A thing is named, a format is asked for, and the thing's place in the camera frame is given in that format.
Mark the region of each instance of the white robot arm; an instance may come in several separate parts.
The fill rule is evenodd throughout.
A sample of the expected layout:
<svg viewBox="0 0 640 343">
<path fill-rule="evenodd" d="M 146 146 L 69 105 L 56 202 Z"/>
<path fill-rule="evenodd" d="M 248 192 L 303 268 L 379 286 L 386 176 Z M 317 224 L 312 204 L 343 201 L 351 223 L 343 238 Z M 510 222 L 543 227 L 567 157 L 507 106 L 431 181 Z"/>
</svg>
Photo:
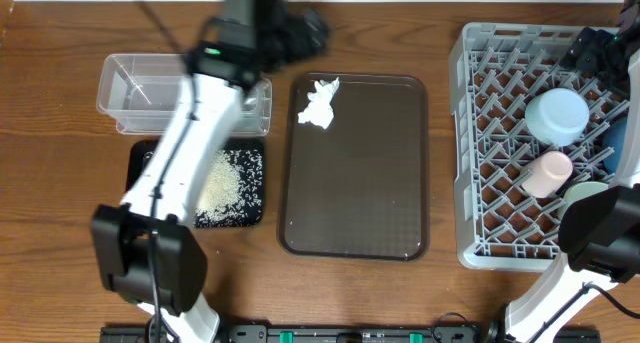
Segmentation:
<svg viewBox="0 0 640 343">
<path fill-rule="evenodd" d="M 598 205 L 598 200 L 602 201 L 605 195 L 611 195 L 611 191 L 615 189 L 614 187 L 629 188 L 631 192 L 624 193 L 632 194 L 634 185 L 640 183 L 640 141 L 635 139 L 635 137 L 640 137 L 640 51 L 636 51 L 629 59 L 628 72 L 631 105 L 620 164 L 609 186 L 609 191 L 603 192 L 600 198 L 591 197 L 595 207 L 603 210 L 604 207 Z M 634 201 L 635 204 L 639 203 L 637 197 L 632 197 L 630 200 Z M 623 205 L 620 202 L 615 203 L 615 205 L 620 210 L 624 209 L 620 208 Z M 525 295 L 511 302 L 506 308 L 504 317 L 504 333 L 506 336 L 515 338 L 517 342 L 522 343 L 552 343 L 558 331 L 580 309 L 599 295 L 596 290 L 583 289 L 584 287 L 593 284 L 607 291 L 615 288 L 619 282 L 626 282 L 638 272 L 640 269 L 638 265 L 640 247 L 629 241 L 638 239 L 638 237 L 634 238 L 628 234 L 630 230 L 635 229 L 633 228 L 634 225 L 640 223 L 640 221 L 633 221 L 638 217 L 634 218 L 629 212 L 616 215 L 615 209 L 613 207 L 610 208 L 612 208 L 612 216 L 609 217 L 606 217 L 604 211 L 595 212 L 596 215 L 600 214 L 604 217 L 601 226 L 609 224 L 609 230 L 615 230 L 617 228 L 614 227 L 620 226 L 619 221 L 626 219 L 631 220 L 631 222 L 622 223 L 624 227 L 619 228 L 619 231 L 613 234 L 606 244 L 585 238 L 585 241 L 581 242 L 581 251 L 567 254 L 563 249 L 563 252 L 554 259 L 533 287 Z M 575 210 L 573 213 L 573 218 L 570 215 L 565 215 L 565 219 L 563 219 L 560 233 L 561 240 L 563 239 L 562 230 L 564 230 L 565 236 L 573 234 L 573 232 L 567 233 L 573 228 L 572 226 L 565 227 L 565 225 L 571 224 L 569 221 L 572 219 L 585 219 L 584 216 L 577 216 Z M 585 257 L 584 252 L 592 248 L 589 245 L 597 247 L 600 251 L 594 252 L 594 249 L 594 251 L 587 253 L 588 257 Z M 607 249 L 616 250 L 614 254 L 619 255 L 619 259 L 612 259 L 608 256 Z M 587 260 L 591 262 L 585 266 L 584 263 Z M 628 271 L 621 277 L 620 270 L 625 267 L 628 268 Z"/>
<path fill-rule="evenodd" d="M 204 39 L 212 26 L 217 43 Z M 103 286 L 154 315 L 157 342 L 161 326 L 182 342 L 213 342 L 220 320 L 201 293 L 207 259 L 188 228 L 205 178 L 260 74 L 322 53 L 328 36 L 318 13 L 290 15 L 284 0 L 226 0 L 184 56 L 176 110 L 151 162 L 119 207 L 99 206 L 94 214 Z"/>
</svg>

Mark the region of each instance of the tissue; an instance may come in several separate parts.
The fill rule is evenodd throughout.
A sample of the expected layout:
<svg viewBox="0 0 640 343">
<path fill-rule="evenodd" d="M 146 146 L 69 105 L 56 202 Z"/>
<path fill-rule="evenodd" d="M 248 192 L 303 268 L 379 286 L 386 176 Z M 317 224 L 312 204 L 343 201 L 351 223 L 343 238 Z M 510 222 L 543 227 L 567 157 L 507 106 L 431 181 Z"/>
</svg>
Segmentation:
<svg viewBox="0 0 640 343">
<path fill-rule="evenodd" d="M 311 122 L 324 129 L 329 127 L 333 120 L 333 108 L 331 108 L 331 99 L 340 87 L 340 78 L 336 78 L 333 82 L 316 81 L 315 93 L 308 93 L 309 105 L 304 111 L 298 113 L 298 123 Z"/>
</svg>

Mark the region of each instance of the wooden table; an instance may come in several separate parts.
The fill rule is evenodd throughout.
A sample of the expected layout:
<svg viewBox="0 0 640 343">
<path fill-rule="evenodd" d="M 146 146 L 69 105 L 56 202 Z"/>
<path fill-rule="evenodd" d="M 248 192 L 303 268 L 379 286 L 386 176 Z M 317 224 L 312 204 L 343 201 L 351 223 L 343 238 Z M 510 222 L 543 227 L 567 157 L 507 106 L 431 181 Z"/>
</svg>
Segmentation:
<svg viewBox="0 0 640 343">
<path fill-rule="evenodd" d="M 157 4 L 184 44 L 205 3 Z M 198 230 L 209 257 L 205 293 L 225 316 L 272 324 L 429 325 L 456 311 L 487 322 L 536 274 L 469 270 L 458 262 L 453 217 L 455 141 L 447 57 L 467 22 L 613 26 L 617 5 L 322 4 L 335 27 L 328 56 L 274 79 L 267 137 L 266 215 L 253 229 Z M 132 4 L 17 3 L 0 49 L 0 334 L 2 341 L 95 342 L 100 327 L 148 317 L 105 291 L 89 235 L 98 203 L 118 203 L 129 149 L 95 109 L 111 53 L 168 52 Z M 406 74 L 429 91 L 431 246 L 415 263 L 300 258 L 276 241 L 289 86 L 305 71 Z M 640 308 L 640 281 L 614 295 Z M 640 325 L 604 299 L 573 324 L 605 342 L 629 342 Z"/>
</svg>

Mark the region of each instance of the gray dish rack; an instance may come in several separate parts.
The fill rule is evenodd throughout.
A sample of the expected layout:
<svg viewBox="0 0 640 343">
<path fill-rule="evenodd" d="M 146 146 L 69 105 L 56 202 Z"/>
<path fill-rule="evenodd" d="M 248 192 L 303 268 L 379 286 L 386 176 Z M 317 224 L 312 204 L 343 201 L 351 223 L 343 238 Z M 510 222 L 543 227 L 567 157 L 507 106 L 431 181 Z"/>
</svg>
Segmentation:
<svg viewBox="0 0 640 343">
<path fill-rule="evenodd" d="M 581 30 L 469 23 L 451 51 L 456 241 L 458 258 L 466 267 L 545 270 L 560 251 L 556 211 L 565 204 L 564 189 L 588 180 L 607 183 L 613 177 L 602 163 L 613 152 L 600 146 L 602 133 L 627 114 L 629 102 L 589 74 L 558 65 Z M 591 114 L 580 139 L 562 148 L 538 142 L 524 120 L 533 97 L 560 87 L 583 96 Z M 574 174 L 559 195 L 536 199 L 520 187 L 530 174 L 522 167 L 549 150 L 566 153 Z"/>
</svg>

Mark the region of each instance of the black cable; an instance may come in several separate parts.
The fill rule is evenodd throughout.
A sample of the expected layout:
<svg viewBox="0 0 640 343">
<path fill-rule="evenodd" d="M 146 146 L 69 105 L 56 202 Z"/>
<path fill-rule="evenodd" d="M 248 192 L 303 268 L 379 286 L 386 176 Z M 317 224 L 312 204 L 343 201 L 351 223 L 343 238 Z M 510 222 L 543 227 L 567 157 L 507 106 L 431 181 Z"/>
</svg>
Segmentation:
<svg viewBox="0 0 640 343">
<path fill-rule="evenodd" d="M 156 315 L 154 314 L 151 316 L 151 318 L 149 318 L 149 320 L 147 321 L 147 324 L 145 325 L 144 336 L 146 337 L 145 342 L 147 343 L 151 342 L 151 333 L 153 331 L 152 328 L 154 328 L 153 325 L 154 325 L 155 319 L 156 319 Z M 180 343 L 180 337 L 178 336 L 176 331 L 174 331 L 173 328 L 171 328 L 171 326 L 169 325 L 169 323 L 167 323 L 164 317 L 162 318 L 162 325 L 167 330 L 167 333 L 173 338 L 173 343 Z"/>
<path fill-rule="evenodd" d="M 449 312 L 449 313 L 445 313 L 445 314 L 441 315 L 440 318 L 436 319 L 436 322 L 433 324 L 433 328 L 431 328 L 431 335 L 433 336 L 433 340 L 436 341 L 436 343 L 442 343 L 442 333 L 436 333 L 436 329 L 439 328 L 438 326 L 440 325 L 442 320 L 444 320 L 445 318 L 448 318 L 448 317 L 461 318 L 464 321 L 465 324 L 469 325 L 469 321 L 467 321 L 467 318 L 465 318 L 460 313 Z"/>
<path fill-rule="evenodd" d="M 200 32 L 198 33 L 197 42 L 203 41 L 209 29 L 211 27 L 217 26 L 218 23 L 220 23 L 220 18 L 216 16 L 207 18 L 207 20 L 202 24 L 202 27 L 200 27 Z"/>
<path fill-rule="evenodd" d="M 135 2 L 138 4 L 138 7 L 140 7 L 140 9 L 145 13 L 145 15 L 147 16 L 147 18 L 149 18 L 149 20 L 151 22 L 153 22 L 153 24 L 155 24 L 156 28 L 160 31 L 160 33 L 162 33 L 162 35 L 164 36 L 164 38 L 167 40 L 167 43 L 171 46 L 171 48 L 174 50 L 174 52 L 182 57 L 182 61 L 185 64 L 185 66 L 187 65 L 186 62 L 186 58 L 184 56 L 184 52 L 182 51 L 182 48 L 180 46 L 180 44 L 178 43 L 178 41 L 175 39 L 175 37 L 173 36 L 173 34 L 171 34 L 171 32 L 169 31 L 169 29 L 167 29 L 167 27 L 162 23 L 162 20 L 158 17 L 158 15 L 155 13 L 155 11 L 153 9 L 151 9 L 150 6 L 147 5 L 147 3 L 144 0 L 135 0 Z M 198 101 L 198 91 L 197 91 L 197 85 L 195 82 L 195 79 L 193 78 L 193 75 L 191 75 L 191 93 L 193 95 L 192 97 L 192 103 L 191 103 L 191 110 L 189 112 L 188 117 L 186 117 L 187 119 L 187 123 L 185 124 L 184 128 L 182 129 L 182 132 L 180 133 L 180 136 L 178 137 L 178 140 L 176 141 L 176 144 L 173 146 L 173 149 L 171 151 L 171 154 L 169 155 L 169 158 L 167 159 L 167 162 L 165 163 L 165 166 L 163 167 L 160 176 L 158 177 L 158 182 L 156 183 L 155 187 L 153 188 L 152 191 L 152 200 L 151 200 L 151 212 L 150 212 L 150 217 L 151 219 L 155 220 L 157 219 L 156 217 L 156 210 L 157 210 L 157 204 L 158 204 L 158 199 L 162 198 L 162 192 L 161 192 L 161 187 L 162 184 L 164 184 L 164 178 L 169 170 L 169 167 L 171 166 L 171 163 L 173 162 L 176 153 L 179 149 L 179 147 L 182 145 L 182 142 L 184 141 L 184 138 L 187 135 L 187 132 L 189 131 L 189 128 L 191 127 L 191 123 L 194 120 L 197 120 L 197 117 L 195 115 L 195 111 L 196 111 L 196 106 L 197 103 L 199 103 Z M 148 235 L 149 235 L 149 239 L 148 239 L 148 260 L 149 260 L 149 270 L 151 271 L 151 287 L 153 290 L 153 306 L 155 309 L 155 314 L 152 317 L 155 321 L 155 337 L 154 340 L 156 343 L 160 342 L 160 334 L 162 331 L 162 327 L 161 325 L 164 325 L 165 328 L 167 329 L 167 331 L 170 331 L 170 334 L 172 336 L 174 336 L 174 338 L 176 338 L 179 341 L 179 337 L 177 334 L 175 334 L 175 332 L 173 332 L 173 330 L 171 329 L 171 327 L 169 327 L 169 325 L 166 323 L 166 321 L 162 318 L 162 307 L 160 304 L 160 288 L 158 287 L 158 269 L 156 266 L 156 239 L 157 239 L 157 234 L 158 231 L 155 229 L 149 229 Z"/>
<path fill-rule="evenodd" d="M 180 46 L 180 43 L 178 43 L 178 41 L 175 39 L 173 34 L 171 34 L 171 31 L 164 25 L 164 23 L 162 23 L 162 20 L 156 14 L 156 12 L 151 9 L 151 7 L 145 0 L 134 0 L 134 2 L 138 5 L 140 10 L 144 12 L 147 18 L 156 26 L 158 31 L 162 33 L 169 46 L 171 46 L 171 49 L 173 49 L 176 54 L 183 57 L 183 62 L 186 64 L 186 62 L 184 61 L 184 50 Z"/>
<path fill-rule="evenodd" d="M 602 294 L 603 297 L 607 298 L 607 300 L 614 307 L 616 307 L 620 312 L 624 313 L 626 316 L 631 317 L 633 319 L 640 319 L 640 313 L 636 313 L 629 310 L 627 307 L 623 306 L 622 303 L 618 302 L 615 298 L 613 298 L 613 296 L 609 294 L 609 292 L 605 291 L 604 289 L 592 283 L 587 284 L 585 287 L 597 290 L 600 294 Z"/>
<path fill-rule="evenodd" d="M 582 286 L 582 288 L 580 288 L 580 290 L 578 291 L 578 293 L 576 293 L 573 297 L 571 297 L 571 299 L 569 299 L 569 301 L 567 303 L 565 303 L 562 308 L 560 308 L 560 310 L 558 310 L 556 312 L 556 314 L 554 314 L 551 319 L 548 322 L 544 322 L 542 324 L 542 328 L 540 328 L 536 334 L 533 336 L 533 338 L 531 339 L 530 343 L 535 343 L 544 332 L 546 332 L 547 329 L 549 329 L 549 327 L 551 327 L 569 308 L 571 308 L 572 305 L 574 305 L 578 299 L 580 299 L 580 297 L 582 297 L 583 295 L 587 294 L 591 289 L 595 289 L 597 290 L 602 296 L 604 296 L 605 298 L 607 298 L 607 300 L 613 304 L 614 307 L 616 307 L 620 312 L 624 313 L 625 315 L 633 318 L 633 319 L 640 319 L 640 313 L 636 313 L 633 312 L 629 309 L 627 309 L 625 306 L 623 306 L 620 302 L 618 302 L 615 298 L 613 298 L 613 296 L 611 294 L 609 294 L 607 291 L 605 291 L 604 289 L 600 288 L 599 286 L 593 284 L 593 283 L 587 283 L 585 285 Z"/>
</svg>

